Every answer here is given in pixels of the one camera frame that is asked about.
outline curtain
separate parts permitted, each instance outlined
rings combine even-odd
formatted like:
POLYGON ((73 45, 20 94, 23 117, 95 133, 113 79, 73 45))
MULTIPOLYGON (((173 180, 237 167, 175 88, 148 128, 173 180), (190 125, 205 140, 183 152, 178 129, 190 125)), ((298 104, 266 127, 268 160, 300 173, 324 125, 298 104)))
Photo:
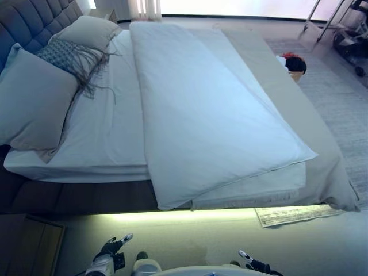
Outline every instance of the curtain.
POLYGON ((128 0, 133 19, 158 20, 161 19, 160 0, 128 0))

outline upholstered headboard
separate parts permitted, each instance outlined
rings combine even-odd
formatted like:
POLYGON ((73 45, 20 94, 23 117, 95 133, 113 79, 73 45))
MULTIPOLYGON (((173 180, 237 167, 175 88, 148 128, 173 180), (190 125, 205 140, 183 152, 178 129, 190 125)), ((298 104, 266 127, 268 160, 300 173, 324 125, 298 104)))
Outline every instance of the upholstered headboard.
POLYGON ((82 12, 76 0, 4 0, 0 2, 0 72, 13 44, 36 52, 82 12))

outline pillow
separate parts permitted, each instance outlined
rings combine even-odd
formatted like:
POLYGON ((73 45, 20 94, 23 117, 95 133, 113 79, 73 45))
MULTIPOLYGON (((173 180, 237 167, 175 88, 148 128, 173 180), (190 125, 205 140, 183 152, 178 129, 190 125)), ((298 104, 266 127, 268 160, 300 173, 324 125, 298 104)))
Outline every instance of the pillow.
POLYGON ((89 98, 93 98, 95 89, 95 85, 90 83, 92 73, 109 59, 108 54, 99 50, 60 39, 53 39, 35 55, 76 77, 79 90, 89 98))
POLYGON ((55 34, 50 41, 63 39, 104 52, 110 40, 121 31, 122 29, 111 21, 81 16, 70 26, 55 34))
POLYGON ((71 74, 14 44, 0 75, 0 145, 34 149, 48 162, 77 88, 71 74))

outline floor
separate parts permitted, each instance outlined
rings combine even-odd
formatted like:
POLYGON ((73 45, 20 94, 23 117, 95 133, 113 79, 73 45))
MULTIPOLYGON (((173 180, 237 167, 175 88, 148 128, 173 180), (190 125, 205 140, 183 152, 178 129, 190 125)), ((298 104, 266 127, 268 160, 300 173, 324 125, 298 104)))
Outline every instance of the floor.
MULTIPOLYGON (((264 38, 298 39, 303 27, 300 22, 211 18, 166 18, 164 22, 189 28, 251 28, 264 38)), ((315 46, 318 30, 311 27, 299 39, 366 96, 367 88, 331 49, 332 35, 327 33, 315 46)), ((67 226, 57 276, 83 271, 104 242, 130 232, 135 237, 123 248, 126 268, 116 275, 130 275, 135 256, 141 250, 147 251, 163 269, 170 269, 241 262, 239 249, 271 264, 285 276, 368 275, 368 210, 272 228, 262 228, 253 209, 100 215, 57 221, 67 226)))

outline folded duvet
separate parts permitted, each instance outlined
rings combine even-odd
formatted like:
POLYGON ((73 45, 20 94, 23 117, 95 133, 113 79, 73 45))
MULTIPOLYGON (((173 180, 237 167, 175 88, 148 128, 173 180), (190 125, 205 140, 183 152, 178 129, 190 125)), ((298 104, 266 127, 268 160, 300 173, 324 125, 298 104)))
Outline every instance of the folded duvet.
POLYGON ((146 22, 130 30, 159 209, 316 156, 268 98, 256 97, 189 31, 146 22))

